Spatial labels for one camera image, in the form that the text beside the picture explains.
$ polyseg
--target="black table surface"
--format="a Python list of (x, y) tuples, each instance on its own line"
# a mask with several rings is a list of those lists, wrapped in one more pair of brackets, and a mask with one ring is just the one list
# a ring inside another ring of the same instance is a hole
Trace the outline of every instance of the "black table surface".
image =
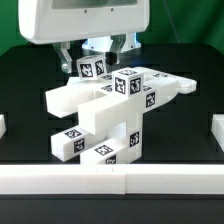
[[(211, 133), (213, 114), (224, 113), (224, 56), (209, 45), (145, 45), (122, 67), (147, 67), (197, 81), (197, 90), (144, 115), (143, 156), (135, 164), (223, 164)], [(82, 57), (79, 46), (74, 59)], [(62, 164), (50, 153), (50, 136), (75, 126), (77, 114), (59, 119), (46, 111), (45, 91), (68, 78), (51, 46), (20, 46), (0, 57), (0, 114), (7, 132), (0, 164)], [(74, 158), (65, 164), (78, 164)], [(223, 196), (54, 195), (0, 196), (2, 223), (221, 223)]]

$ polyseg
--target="white robot housing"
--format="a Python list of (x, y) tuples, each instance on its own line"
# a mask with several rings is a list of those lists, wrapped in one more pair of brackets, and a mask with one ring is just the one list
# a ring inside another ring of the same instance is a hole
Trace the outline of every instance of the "white robot housing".
[(149, 0), (19, 0), (21, 34), (36, 44), (144, 31)]

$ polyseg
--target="white border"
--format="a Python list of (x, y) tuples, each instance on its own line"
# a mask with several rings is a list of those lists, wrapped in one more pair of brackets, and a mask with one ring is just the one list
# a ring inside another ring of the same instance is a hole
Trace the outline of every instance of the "white border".
[(0, 194), (224, 194), (224, 166), (1, 165)]

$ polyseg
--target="stacked blocks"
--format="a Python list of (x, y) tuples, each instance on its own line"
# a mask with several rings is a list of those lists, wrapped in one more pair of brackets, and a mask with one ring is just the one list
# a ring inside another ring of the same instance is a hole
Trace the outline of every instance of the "stacked blocks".
[(93, 148), (83, 152), (80, 163), (89, 164), (125, 164), (127, 147), (118, 140), (109, 139)]
[(62, 161), (79, 154), (81, 164), (128, 164), (139, 159), (143, 114), (178, 92), (196, 89), (194, 80), (142, 67), (120, 69), (111, 77), (104, 56), (82, 58), (77, 67), (80, 82), (71, 80), (68, 86), (46, 93), (49, 112), (79, 116), (79, 126), (51, 138), (52, 154)]
[(6, 131), (4, 115), (0, 115), (0, 139)]
[(52, 154), (63, 162), (72, 159), (88, 148), (88, 133), (75, 126), (51, 137)]
[(113, 72), (113, 89), (115, 93), (126, 97), (141, 94), (143, 91), (143, 73), (131, 68)]
[(86, 56), (77, 60), (80, 79), (97, 80), (107, 75), (105, 57), (103, 55)]

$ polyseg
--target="white cube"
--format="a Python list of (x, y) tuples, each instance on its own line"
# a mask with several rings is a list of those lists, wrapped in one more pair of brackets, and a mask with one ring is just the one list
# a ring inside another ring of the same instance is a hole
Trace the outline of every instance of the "white cube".
[(143, 73), (131, 68), (114, 71), (113, 89), (115, 93), (126, 97), (141, 94), (143, 92)]
[(0, 115), (0, 139), (6, 131), (4, 115)]
[(97, 80), (107, 75), (104, 55), (86, 56), (77, 60), (80, 79)]
[(119, 140), (109, 139), (80, 155), (80, 163), (90, 164), (126, 164), (127, 147)]
[(72, 159), (88, 148), (88, 133), (75, 126), (51, 136), (52, 154), (63, 162)]

